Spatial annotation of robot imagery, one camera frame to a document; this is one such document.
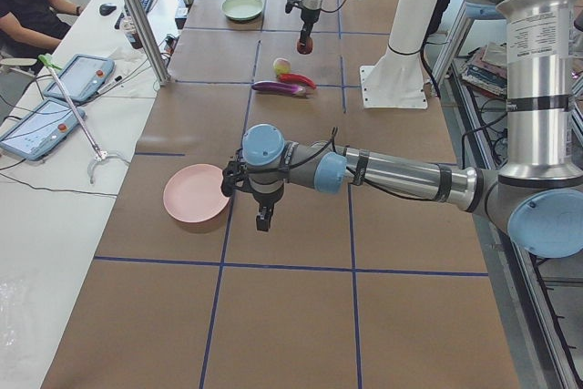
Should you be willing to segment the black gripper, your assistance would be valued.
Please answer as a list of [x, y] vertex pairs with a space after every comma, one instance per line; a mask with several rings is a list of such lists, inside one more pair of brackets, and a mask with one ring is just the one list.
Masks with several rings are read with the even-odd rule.
[[276, 181], [269, 184], [260, 184], [257, 181], [251, 181], [250, 185], [251, 194], [259, 203], [259, 211], [256, 216], [256, 229], [258, 231], [269, 231], [275, 204], [283, 196], [283, 182]]
[[301, 35], [302, 36], [310, 36], [313, 26], [318, 22], [319, 18], [320, 18], [320, 9], [309, 9], [309, 8], [303, 8], [302, 9], [302, 13], [301, 13], [301, 19], [303, 21], [303, 26], [302, 26], [302, 31], [301, 31]]

